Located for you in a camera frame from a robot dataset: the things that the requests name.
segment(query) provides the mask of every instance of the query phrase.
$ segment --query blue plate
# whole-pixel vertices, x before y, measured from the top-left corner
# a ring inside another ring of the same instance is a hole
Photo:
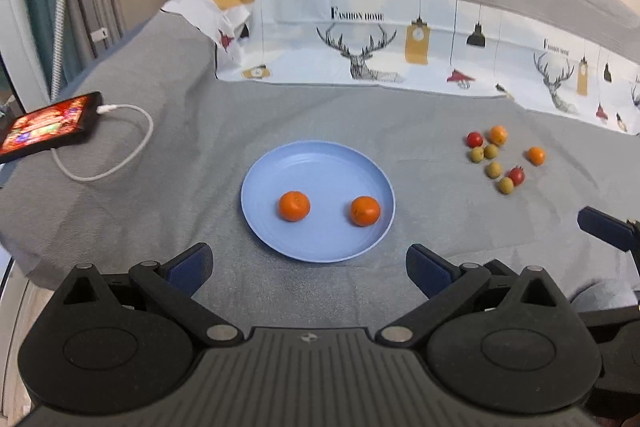
[[[309,198],[311,211],[290,223],[278,215],[278,201],[290,190]],[[349,218],[358,196],[378,200],[382,213],[370,227]],[[385,237],[396,213],[388,178],[369,158],[344,145],[293,142],[268,152],[247,172],[240,192],[242,211],[255,235],[288,257],[310,263],[351,259]]]

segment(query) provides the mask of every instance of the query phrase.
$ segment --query metal screw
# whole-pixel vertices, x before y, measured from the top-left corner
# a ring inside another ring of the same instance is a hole
[[[382,338],[393,343],[403,343],[408,341],[414,332],[404,326],[389,326],[382,330]]]
[[[238,336],[238,330],[230,324],[216,324],[207,329],[207,336],[212,341],[232,341]]]

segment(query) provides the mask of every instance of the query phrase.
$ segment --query orange fruit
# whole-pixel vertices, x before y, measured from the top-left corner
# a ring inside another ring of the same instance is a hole
[[[278,211],[282,219],[287,221],[300,221],[305,219],[311,210],[311,203],[302,192],[292,190],[283,194],[278,202]]]
[[[360,196],[351,203],[351,220],[359,227],[373,225],[380,217],[380,204],[371,196]]]
[[[495,143],[497,146],[506,144],[508,136],[507,130],[501,125],[491,127],[489,130],[489,141]]]
[[[546,159],[545,150],[542,147],[532,147],[527,151],[527,160],[536,167],[540,167]]]

